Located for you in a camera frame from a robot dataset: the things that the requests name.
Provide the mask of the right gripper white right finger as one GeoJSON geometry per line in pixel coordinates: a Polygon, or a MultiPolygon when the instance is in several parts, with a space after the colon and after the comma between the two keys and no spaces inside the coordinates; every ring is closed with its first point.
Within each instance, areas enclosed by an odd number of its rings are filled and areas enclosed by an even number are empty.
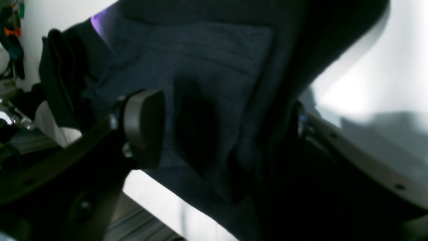
{"type": "Polygon", "coordinates": [[[307,164],[344,213],[345,237],[358,241],[427,240],[427,163],[375,132],[342,119],[339,127],[296,105],[302,145],[318,157],[307,164]]]}

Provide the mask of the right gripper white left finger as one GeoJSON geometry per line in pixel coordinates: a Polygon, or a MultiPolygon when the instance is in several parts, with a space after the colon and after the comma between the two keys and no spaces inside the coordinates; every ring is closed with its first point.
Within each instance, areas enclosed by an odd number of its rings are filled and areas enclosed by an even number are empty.
{"type": "Polygon", "coordinates": [[[1,178],[1,234],[15,241],[102,241],[130,171],[158,166],[165,95],[142,90],[68,147],[1,178]]]}

